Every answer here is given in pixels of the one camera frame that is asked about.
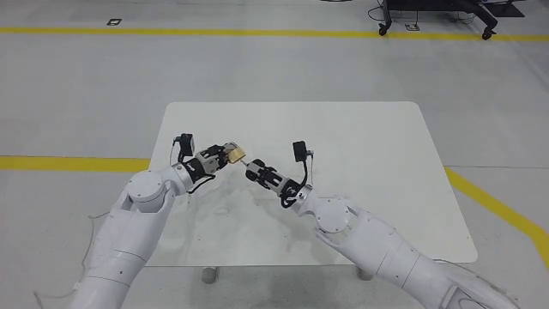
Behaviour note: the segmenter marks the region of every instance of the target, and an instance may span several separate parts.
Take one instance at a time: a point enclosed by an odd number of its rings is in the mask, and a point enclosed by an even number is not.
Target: yellow floor line
[[[381,39],[377,31],[262,30],[262,29],[179,29],[133,27],[0,27],[0,33],[76,35],[167,35],[167,36],[247,36],[315,37],[331,39]],[[480,33],[391,32],[385,39],[482,40]],[[549,42],[549,35],[494,35],[492,40]]]
[[[80,171],[136,173],[148,168],[148,159],[75,158],[56,156],[1,156],[0,170],[17,171]],[[448,167],[446,174],[452,186],[474,199],[502,220],[532,239],[549,270],[549,235],[528,218],[500,202],[488,192],[463,178]]]
[[[512,208],[500,202],[494,196],[491,196],[488,192],[480,189],[478,186],[463,178],[458,173],[452,171],[448,167],[445,169],[449,182],[457,190],[468,195],[477,203],[499,216],[499,218],[529,236],[534,242],[534,245],[541,256],[541,259],[545,263],[547,270],[549,270],[549,235],[545,230],[543,230],[543,228],[533,223],[523,215],[517,213]]]
[[[74,158],[57,156],[0,156],[0,170],[139,172],[147,159]]]

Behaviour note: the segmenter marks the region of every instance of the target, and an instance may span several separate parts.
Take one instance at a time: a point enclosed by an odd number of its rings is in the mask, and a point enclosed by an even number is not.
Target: tabletop
[[[196,151],[235,142],[300,181],[292,143],[314,151],[309,184],[396,227],[430,258],[472,263],[477,251],[421,115],[412,102],[177,102],[162,120],[149,169],[168,166],[172,139]],[[173,151],[176,159],[178,147]],[[283,209],[272,191],[228,165],[193,195],[177,199],[147,266],[351,264],[318,240],[314,218]]]

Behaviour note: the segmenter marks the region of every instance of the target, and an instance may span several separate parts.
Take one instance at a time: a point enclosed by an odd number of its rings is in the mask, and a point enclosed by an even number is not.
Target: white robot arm
[[[314,216],[316,236],[363,271],[395,284],[427,309],[461,309],[466,301],[490,309],[518,308],[503,290],[476,275],[455,272],[426,257],[369,211],[342,199],[319,198],[305,184],[310,151],[304,142],[296,142],[294,153],[305,168],[300,184],[258,159],[246,164],[246,177],[276,192],[282,207]]]
[[[194,191],[191,188],[199,179],[209,181],[228,163],[244,157],[242,149],[230,142],[184,161],[194,153],[192,135],[183,134],[176,142],[180,145],[177,163],[160,172],[140,172],[125,186],[94,240],[89,271],[70,309],[120,308],[158,244],[175,197]]]

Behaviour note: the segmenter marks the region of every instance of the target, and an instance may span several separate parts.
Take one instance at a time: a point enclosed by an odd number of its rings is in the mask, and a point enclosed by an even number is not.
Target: metal stand
[[[390,11],[462,11],[475,14],[486,24],[482,39],[490,39],[498,24],[498,20],[474,0],[383,0],[382,9],[385,23],[379,24],[381,36],[387,33],[392,24]]]
[[[507,3],[485,3],[484,6],[494,17],[524,17],[524,14],[513,5],[515,0],[508,0]]]
[[[374,278],[374,275],[362,270],[359,266],[357,266],[356,268],[357,268],[357,276],[361,281],[368,282]]]
[[[202,270],[202,281],[206,284],[213,284],[217,281],[217,275],[219,274],[218,267],[205,267]]]

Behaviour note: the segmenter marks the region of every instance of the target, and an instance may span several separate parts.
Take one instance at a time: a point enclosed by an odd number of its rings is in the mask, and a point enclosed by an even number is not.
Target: table leg
[[[360,278],[361,281],[371,281],[374,275],[362,270],[359,266],[357,268],[357,276]]]
[[[202,281],[206,284],[213,284],[217,280],[219,274],[218,267],[205,267],[202,270]]]

